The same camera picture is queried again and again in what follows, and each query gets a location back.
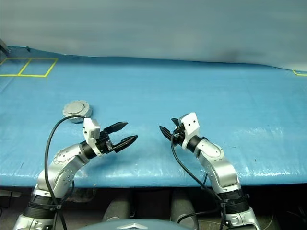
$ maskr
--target black cylinder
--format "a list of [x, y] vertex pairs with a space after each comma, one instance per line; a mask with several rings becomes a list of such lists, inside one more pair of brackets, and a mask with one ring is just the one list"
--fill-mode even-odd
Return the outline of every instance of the black cylinder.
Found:
[[202, 138], [200, 138], [199, 136], [195, 135], [193, 136], [190, 141], [187, 143], [187, 149], [190, 150], [191, 152], [194, 152], [196, 146], [198, 145], [198, 143], [200, 143], [200, 141], [202, 140]]
[[43, 207], [43, 205], [51, 204], [53, 204], [51, 197], [34, 195], [24, 211], [24, 216], [37, 219], [53, 219], [56, 210]]
[[242, 190], [235, 190], [229, 193], [220, 193], [219, 196], [223, 200], [228, 200], [225, 206], [226, 214], [235, 214], [247, 211], [249, 209], [248, 202]]
[[83, 141], [80, 144], [84, 151], [84, 154], [88, 159], [92, 159], [97, 156], [93, 149], [86, 143], [86, 141]]

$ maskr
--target floor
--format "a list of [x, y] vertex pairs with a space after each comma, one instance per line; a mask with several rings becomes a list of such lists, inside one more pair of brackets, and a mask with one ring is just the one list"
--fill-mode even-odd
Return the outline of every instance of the floor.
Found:
[[[305, 227], [302, 225], [302, 219], [298, 217], [295, 209], [298, 204], [302, 204], [303, 207], [306, 208], [306, 203], [297, 200], [297, 197], [300, 193], [303, 193], [306, 188], [307, 186], [305, 185], [288, 185], [247, 187], [244, 188], [244, 190], [251, 196], [249, 203], [256, 213], [262, 230], [289, 229], [294, 227], [294, 224], [295, 228], [292, 229], [299, 230], [305, 229]], [[195, 211], [210, 209], [212, 204], [208, 202], [206, 193], [198, 188], [183, 189], [190, 197]], [[97, 189], [94, 196], [91, 196], [91, 192], [83, 194], [82, 196], [80, 196], [80, 194], [78, 195], [79, 201], [88, 202], [67, 202], [63, 207], [63, 213], [68, 228], [78, 229], [100, 222], [110, 201], [124, 190], [125, 189]], [[135, 218], [169, 220], [169, 198], [173, 188], [135, 188], [130, 190], [134, 197], [134, 211], [132, 214]], [[12, 198], [9, 208], [3, 208], [3, 214], [0, 217], [1, 230], [11, 230], [18, 215], [22, 213], [26, 206], [31, 189], [22, 189], [22, 192], [23, 195], [20, 198]], [[8, 205], [8, 202], [8, 197], [0, 198], [1, 206], [4, 207]], [[198, 221], [200, 230], [219, 229], [220, 217], [218, 215], [200, 216], [198, 217]], [[57, 230], [60, 229], [62, 229], [62, 226], [58, 220]]]

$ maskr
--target yellow tape square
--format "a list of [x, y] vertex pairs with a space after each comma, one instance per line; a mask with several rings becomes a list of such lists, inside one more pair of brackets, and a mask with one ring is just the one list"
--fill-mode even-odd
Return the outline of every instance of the yellow tape square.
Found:
[[[6, 60], [12, 60], [12, 59], [13, 60], [25, 60], [26, 59], [27, 62], [20, 69], [18, 74], [0, 74], [0, 77], [3, 76], [3, 77], [41, 77], [41, 78], [45, 78], [48, 76], [48, 74], [50, 73], [50, 71], [53, 69], [56, 62], [58, 61], [57, 58], [49, 58], [49, 57], [7, 57], [0, 63], [0, 65], [5, 63]], [[51, 66], [49, 67], [49, 69], [47, 70], [45, 74], [23, 74], [23, 71], [27, 68], [27, 66], [31, 63], [32, 60], [53, 60], [53, 63], [51, 64]]]

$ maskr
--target black cable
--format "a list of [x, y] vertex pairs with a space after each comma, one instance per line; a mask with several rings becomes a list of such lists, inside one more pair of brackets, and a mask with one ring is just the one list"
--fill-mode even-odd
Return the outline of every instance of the black cable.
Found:
[[52, 225], [53, 230], [56, 230], [57, 219], [58, 219], [58, 213], [56, 212], [54, 219], [53, 219], [53, 225]]
[[208, 174], [206, 173], [206, 175], [205, 175], [205, 179], [203, 180], [203, 184], [206, 186], [206, 181], [207, 181], [207, 179], [208, 179]]
[[219, 208], [215, 208], [213, 210], [208, 210], [208, 211], [203, 211], [203, 212], [194, 212], [194, 213], [191, 213], [191, 214], [187, 214], [187, 215], [181, 217], [177, 221], [177, 223], [179, 224], [183, 219], [188, 218], [188, 217], [192, 217], [192, 216], [196, 216], [196, 215], [206, 215], [206, 214], [216, 213], [219, 210], [220, 210]]
[[219, 230], [223, 230], [223, 226], [225, 224], [225, 220], [226, 220], [226, 204], [223, 205], [223, 214], [222, 214], [222, 220], [221, 220], [221, 224], [220, 224]]
[[[68, 120], [70, 118], [74, 118], [74, 117], [80, 117], [80, 118], [84, 118], [84, 116], [80, 116], [80, 115], [72, 115], [72, 116], [67, 116], [61, 120], [59, 120], [56, 125], [53, 127], [53, 129], [51, 130], [50, 132], [50, 135], [48, 137], [48, 140], [47, 140], [47, 144], [46, 144], [46, 149], [45, 149], [45, 160], [44, 160], [44, 173], [45, 173], [45, 181], [46, 181], [46, 185], [47, 185], [47, 188], [48, 188], [48, 191], [50, 192], [50, 195], [51, 195], [51, 198], [52, 198], [52, 201], [54, 203], [54, 205], [59, 205], [54, 193], [53, 193], [53, 190], [51, 188], [51, 185], [50, 185], [50, 182], [49, 182], [49, 177], [48, 177], [48, 154], [49, 154], [49, 147], [50, 147], [50, 143], [51, 143], [51, 139], [57, 129], [57, 127], [65, 120]], [[58, 215], [61, 219], [61, 222], [62, 222], [62, 225], [63, 225], [63, 228], [64, 230], [67, 230], [67, 226], [66, 226], [66, 222], [65, 222], [65, 219], [64, 219], [64, 216], [61, 212], [60, 209], [57, 209], [57, 212], [58, 212]]]
[[[61, 205], [63, 205], [64, 202], [67, 200], [67, 198], [72, 195], [74, 189], [75, 189], [75, 182], [72, 181], [71, 191], [64, 196], [64, 198], [62, 199]], [[53, 230], [56, 230], [57, 219], [58, 219], [58, 213], [55, 214], [54, 219], [53, 219]]]
[[31, 230], [31, 227], [32, 227], [32, 224], [33, 224], [34, 220], [35, 220], [35, 218], [33, 218], [32, 222], [30, 224], [29, 230]]
[[218, 198], [218, 200], [221, 200], [221, 198], [217, 195], [217, 193], [215, 193], [214, 191], [212, 191], [211, 189], [207, 188], [207, 186], [205, 186], [204, 183], [202, 183], [182, 162], [181, 160], [178, 158], [176, 151], [175, 151], [175, 146], [174, 146], [174, 135], [176, 134], [176, 131], [173, 132], [172, 136], [171, 136], [171, 149], [173, 152], [173, 155], [176, 159], [176, 161], [178, 162], [178, 164], [184, 169], [184, 171], [187, 172], [187, 174], [189, 174], [203, 189], [209, 191], [211, 194], [213, 193], [215, 197]]

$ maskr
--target gray wall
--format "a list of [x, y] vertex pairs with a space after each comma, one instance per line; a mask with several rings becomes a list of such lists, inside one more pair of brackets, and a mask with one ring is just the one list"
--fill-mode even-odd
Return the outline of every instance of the gray wall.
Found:
[[306, 0], [0, 0], [11, 46], [307, 70]]

